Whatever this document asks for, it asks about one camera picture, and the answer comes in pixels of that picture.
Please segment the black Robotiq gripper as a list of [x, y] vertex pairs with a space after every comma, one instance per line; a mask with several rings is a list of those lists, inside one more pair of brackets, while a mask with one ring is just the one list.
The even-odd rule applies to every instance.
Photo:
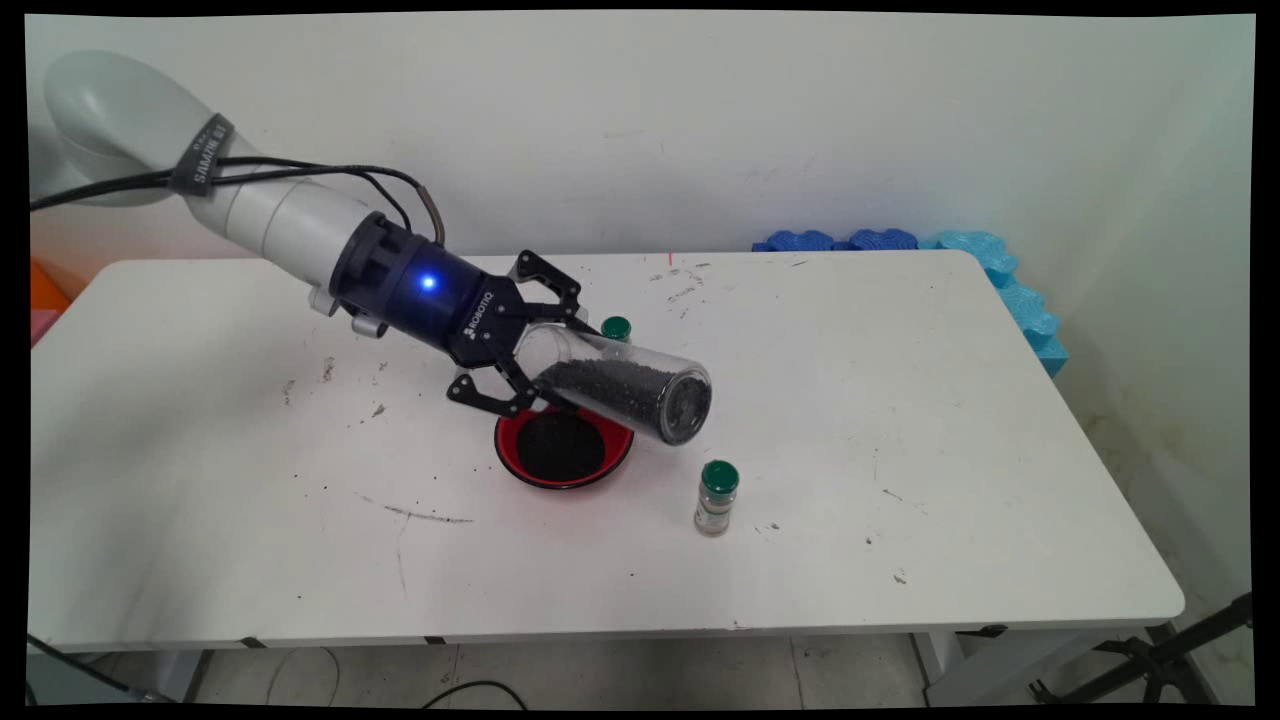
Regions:
[[[515, 347], [529, 324], [602, 333], [586, 323], [579, 301], [581, 284], [536, 252], [520, 252], [508, 277], [484, 272], [375, 211], [356, 227], [340, 251], [328, 292], [349, 313], [369, 316], [375, 331], [398, 331], [447, 355], [456, 366], [495, 365], [512, 389], [508, 398], [477, 389], [468, 372], [456, 375], [447, 398], [516, 418], [539, 400], [561, 406], [561, 395], [535, 384], [515, 360]], [[527, 282], [541, 284], [557, 300], [522, 300], [516, 284]]]

